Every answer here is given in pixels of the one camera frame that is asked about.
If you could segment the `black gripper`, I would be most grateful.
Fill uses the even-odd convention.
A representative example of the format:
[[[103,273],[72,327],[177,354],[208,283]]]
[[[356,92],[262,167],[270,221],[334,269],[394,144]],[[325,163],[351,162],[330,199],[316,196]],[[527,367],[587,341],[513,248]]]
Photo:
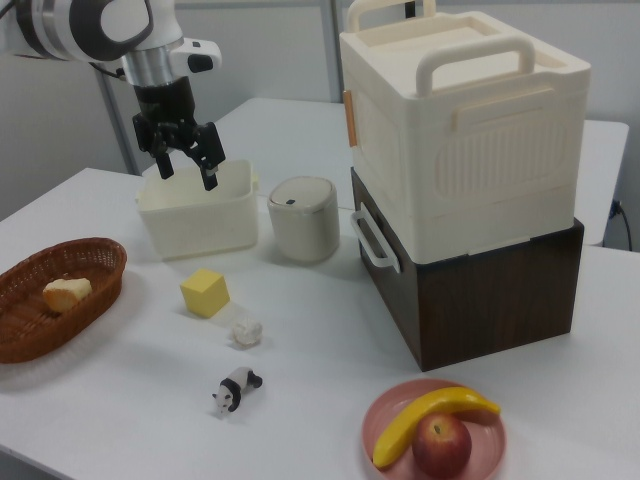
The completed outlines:
[[[195,120],[190,81],[135,86],[134,92],[140,108],[132,119],[138,148],[155,160],[160,177],[168,179],[174,174],[168,150],[178,149],[198,166],[204,189],[216,188],[225,152],[216,125],[199,125]]]

